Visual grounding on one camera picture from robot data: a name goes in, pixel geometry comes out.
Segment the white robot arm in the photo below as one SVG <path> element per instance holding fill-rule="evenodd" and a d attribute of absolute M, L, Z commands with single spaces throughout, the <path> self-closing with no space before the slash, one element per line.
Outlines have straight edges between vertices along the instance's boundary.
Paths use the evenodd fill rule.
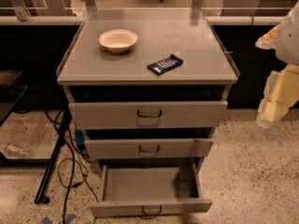
<path fill-rule="evenodd" d="M 299 2 L 255 46 L 273 49 L 276 57 L 286 64 L 280 72 L 270 73 L 264 87 L 256 122 L 267 129 L 281 121 L 299 101 Z"/>

